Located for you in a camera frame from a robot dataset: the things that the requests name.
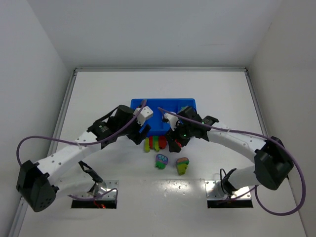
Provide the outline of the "red purple rounded lego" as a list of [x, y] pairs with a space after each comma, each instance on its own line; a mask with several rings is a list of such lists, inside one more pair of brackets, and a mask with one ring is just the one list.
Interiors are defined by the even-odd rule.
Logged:
[[174, 142], [176, 143], [176, 145], [177, 145], [180, 149], [182, 149], [182, 145], [181, 145], [177, 140], [175, 140]]

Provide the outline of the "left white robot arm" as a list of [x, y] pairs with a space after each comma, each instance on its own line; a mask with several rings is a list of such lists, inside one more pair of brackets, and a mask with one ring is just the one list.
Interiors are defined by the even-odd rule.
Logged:
[[101, 183], [102, 178], [83, 160], [122, 136], [127, 136], [136, 145], [140, 144], [151, 129], [146, 122], [153, 115], [145, 101], [135, 109], [117, 106], [97, 119], [75, 141], [60, 139], [59, 142], [66, 146], [56, 153], [36, 162], [18, 162], [17, 191], [34, 212], [41, 212], [62, 193], [61, 176], [77, 164], [91, 177], [93, 184]]

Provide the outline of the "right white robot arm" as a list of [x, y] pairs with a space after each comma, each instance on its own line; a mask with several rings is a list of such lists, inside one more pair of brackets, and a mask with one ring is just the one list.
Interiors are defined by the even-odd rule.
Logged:
[[170, 152], [180, 152], [191, 138], [197, 138], [229, 148], [252, 162], [252, 166], [233, 168], [221, 178], [215, 190], [222, 197], [231, 196], [246, 186], [261, 185], [275, 191], [294, 167], [279, 138], [230, 130], [215, 117], [202, 118], [191, 106], [176, 114], [164, 111], [162, 120], [170, 126], [166, 133]]

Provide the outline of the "blue divided plastic bin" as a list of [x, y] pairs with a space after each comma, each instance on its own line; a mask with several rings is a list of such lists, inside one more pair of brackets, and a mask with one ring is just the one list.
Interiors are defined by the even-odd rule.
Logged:
[[163, 113], [158, 107], [174, 113], [178, 113], [185, 106], [197, 108], [193, 98], [151, 98], [147, 99], [146, 106], [154, 112], [154, 115], [145, 122], [145, 125], [151, 127], [147, 137], [164, 136], [170, 129], [169, 124], [162, 121]]

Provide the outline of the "striped red green lego stack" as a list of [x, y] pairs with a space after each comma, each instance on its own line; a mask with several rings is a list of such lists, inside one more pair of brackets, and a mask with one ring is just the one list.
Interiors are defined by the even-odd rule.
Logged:
[[147, 153], [150, 150], [159, 152], [160, 150], [164, 150], [166, 146], [167, 140], [164, 136], [151, 136], [145, 139], [144, 151]]

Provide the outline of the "purple paw print lego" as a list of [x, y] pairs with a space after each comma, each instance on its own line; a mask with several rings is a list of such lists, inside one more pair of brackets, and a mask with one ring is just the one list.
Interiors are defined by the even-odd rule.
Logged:
[[167, 165], [168, 165], [168, 157], [162, 154], [157, 154], [155, 167], [158, 169], [165, 169]]

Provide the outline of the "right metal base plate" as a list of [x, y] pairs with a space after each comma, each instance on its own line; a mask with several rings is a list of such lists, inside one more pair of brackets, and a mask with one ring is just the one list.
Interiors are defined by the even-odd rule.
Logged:
[[220, 180], [205, 180], [205, 192], [209, 209], [253, 208], [249, 187], [243, 187], [228, 195], [221, 190]]

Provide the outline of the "metal base plate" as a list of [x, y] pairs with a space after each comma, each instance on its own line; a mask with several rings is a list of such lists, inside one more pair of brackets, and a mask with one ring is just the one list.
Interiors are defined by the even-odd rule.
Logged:
[[220, 180], [205, 180], [205, 192], [209, 209], [253, 208], [249, 187], [243, 187], [228, 195], [221, 190]]
[[118, 180], [95, 184], [89, 191], [73, 194], [71, 209], [116, 209]]

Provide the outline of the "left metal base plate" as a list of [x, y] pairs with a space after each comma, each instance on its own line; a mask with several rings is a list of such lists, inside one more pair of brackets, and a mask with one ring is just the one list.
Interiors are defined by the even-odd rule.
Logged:
[[71, 209], [116, 209], [118, 180], [95, 184], [89, 191], [73, 194]]

